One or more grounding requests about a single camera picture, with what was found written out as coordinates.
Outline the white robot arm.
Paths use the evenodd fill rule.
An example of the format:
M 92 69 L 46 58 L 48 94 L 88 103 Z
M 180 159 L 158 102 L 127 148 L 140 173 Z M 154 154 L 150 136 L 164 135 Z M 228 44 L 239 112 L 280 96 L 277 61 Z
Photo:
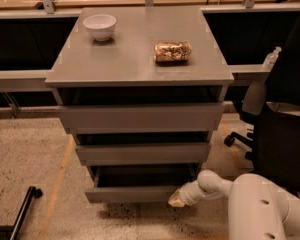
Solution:
M 230 181 L 203 170 L 196 180 L 178 188 L 168 203 L 192 206 L 222 196 L 228 199 L 229 240 L 286 240 L 300 235 L 300 199 L 256 174 Z

